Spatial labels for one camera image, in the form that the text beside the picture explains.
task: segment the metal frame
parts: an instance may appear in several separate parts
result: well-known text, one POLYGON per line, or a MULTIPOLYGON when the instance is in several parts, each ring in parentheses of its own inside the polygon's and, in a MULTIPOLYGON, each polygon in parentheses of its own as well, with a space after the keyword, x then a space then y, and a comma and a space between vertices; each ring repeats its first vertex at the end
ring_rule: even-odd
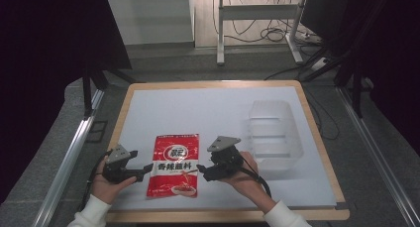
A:
POLYGON ((92 113, 90 117, 81 121, 32 226, 39 227, 49 225, 53 217, 53 213, 55 212, 55 208, 58 205, 73 167, 80 154, 83 143, 89 133, 89 129, 95 119, 96 110, 99 107, 103 94, 103 91, 96 90, 92 98, 92 113))
POLYGON ((369 152, 371 159, 373 160, 377 170, 382 176, 386 187, 388 188, 390 194, 395 200, 396 205, 401 211, 402 216, 407 222, 407 226, 420 226, 420 218, 417 210, 405 192, 404 187, 402 187, 402 185, 399 183, 391 167, 380 151, 380 147, 377 145, 373 136, 370 134, 370 131, 368 130, 364 120, 360 118, 357 112, 353 109, 352 98, 350 97, 347 89, 344 87, 337 87, 337 92, 342 98, 343 103, 345 104, 356 129, 362 137, 362 140, 366 144, 367 151, 369 152))
POLYGON ((299 49, 296 47, 294 37, 297 26, 304 8, 305 0, 300 0, 298 4, 287 5, 239 5, 223 6, 223 0, 219 0, 219 35, 217 43, 217 64, 225 64, 225 42, 223 35, 223 22, 232 20, 282 20, 294 19, 290 33, 286 34, 293 58, 297 64, 302 64, 303 59, 299 49))

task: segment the white wall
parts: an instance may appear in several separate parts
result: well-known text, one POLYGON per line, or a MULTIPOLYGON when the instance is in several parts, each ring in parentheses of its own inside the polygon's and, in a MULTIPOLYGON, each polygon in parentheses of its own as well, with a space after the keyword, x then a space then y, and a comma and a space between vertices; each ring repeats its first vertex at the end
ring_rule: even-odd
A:
POLYGON ((125 45, 193 42, 189 0, 108 0, 125 45))

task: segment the gray floor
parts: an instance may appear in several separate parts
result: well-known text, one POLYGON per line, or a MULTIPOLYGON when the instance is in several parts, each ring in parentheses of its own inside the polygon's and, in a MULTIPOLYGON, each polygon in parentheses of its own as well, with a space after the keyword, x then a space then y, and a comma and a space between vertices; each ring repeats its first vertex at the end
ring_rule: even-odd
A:
MULTIPOLYGON (((126 70, 138 81, 262 80, 279 71, 294 67, 287 46, 276 48, 228 49, 225 66, 216 65, 215 50, 189 47, 128 48, 133 70, 126 70)), ((407 226, 394 197, 368 148, 351 120, 345 105, 332 83, 335 71, 303 83, 312 112, 338 181, 351 210, 346 221, 310 221, 313 226, 407 226)), ((273 79, 294 79, 297 70, 282 73, 273 79)), ((55 210, 50 226, 65 226, 72 220, 91 167, 106 150, 129 83, 106 73, 110 86, 105 90, 95 121, 106 121, 102 139, 90 134, 55 210)), ((0 226, 30 226, 52 184, 75 131, 83 116, 80 80, 65 91, 66 101, 49 135, 22 178, 0 207, 0 226)), ((420 158, 369 100, 362 97, 364 121, 417 209, 420 208, 420 158)), ((109 226, 135 224, 109 224, 109 226)), ((140 226, 169 226, 145 224, 140 226)), ((240 224, 230 226, 265 226, 240 224)))

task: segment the aluminum rail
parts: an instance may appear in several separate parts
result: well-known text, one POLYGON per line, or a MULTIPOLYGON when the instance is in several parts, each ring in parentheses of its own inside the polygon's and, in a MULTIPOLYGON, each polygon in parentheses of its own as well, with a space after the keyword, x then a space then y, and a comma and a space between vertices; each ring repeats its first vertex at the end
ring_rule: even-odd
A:
POLYGON ((352 99, 348 91, 346 90, 346 88, 343 87, 337 87, 337 91, 340 94, 346 106, 346 109, 356 126, 356 129, 358 130, 364 143, 366 144, 367 151, 369 152, 370 157, 375 163, 377 170, 382 176, 386 187, 388 188, 390 194, 394 198, 396 205, 401 211, 402 216, 407 222, 407 226, 420 226, 419 215, 417 214, 417 211, 412 201, 410 200, 407 193, 405 192, 405 189, 402 187, 395 174, 393 173, 391 167, 389 166, 388 162, 386 161, 385 157, 380 151, 380 147, 377 145, 373 136, 370 134, 370 131, 368 130, 368 127, 365 124, 364 120, 359 118, 358 114, 356 114, 356 112, 354 111, 351 102, 352 99))
POLYGON ((86 140, 89 129, 93 123, 93 120, 96 115, 96 110, 99 107, 99 104, 102 100, 104 92, 101 90, 96 90, 92 98, 92 115, 86 120, 82 120, 80 125, 74 135, 73 140, 65 154, 65 157, 61 163, 61 166, 58 169, 58 172, 55 175, 52 185, 47 193, 46 198, 44 199, 43 204, 37 214, 37 217, 32 226, 41 227, 48 226, 55 212, 56 206, 61 198, 62 192, 67 185, 67 181, 73 171, 74 165, 77 161, 77 158, 80 154, 81 148, 83 147, 84 141, 86 140))

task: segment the metal stand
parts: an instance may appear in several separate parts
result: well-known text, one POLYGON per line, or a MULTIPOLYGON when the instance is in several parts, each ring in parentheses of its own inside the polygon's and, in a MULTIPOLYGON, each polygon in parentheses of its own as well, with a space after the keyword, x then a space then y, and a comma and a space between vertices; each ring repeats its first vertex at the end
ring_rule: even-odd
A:
POLYGON ((296 47, 294 37, 297 26, 304 8, 305 0, 300 0, 299 4, 288 5, 241 5, 223 6, 223 0, 219 0, 219 40, 217 44, 217 64, 225 64, 225 45, 223 36, 223 22, 233 20, 284 20, 294 19, 290 33, 286 39, 297 64, 303 63, 299 49, 296 47))
POLYGON ((89 64, 84 64, 83 68, 83 98, 84 98, 84 119, 87 120, 92 115, 92 94, 90 80, 93 81, 98 90, 105 90, 108 87, 108 80, 106 79, 102 70, 92 69, 89 64))
POLYGON ((352 95, 352 105, 355 112, 358 114, 359 118, 362 118, 361 111, 361 93, 362 93, 362 71, 359 66, 358 58, 359 52, 363 42, 365 41, 368 32, 370 31, 373 22, 379 15, 381 9, 385 5, 387 0, 374 0, 372 3, 372 8, 370 9, 367 18, 363 21, 363 25, 358 33, 355 41, 352 43, 351 48, 341 57, 327 63, 325 66, 321 67, 312 74, 306 76, 302 81, 311 81, 318 77, 319 75, 333 69, 337 65, 341 64, 336 77, 334 78, 334 83, 337 86, 345 86, 350 78, 353 76, 353 95, 352 95))

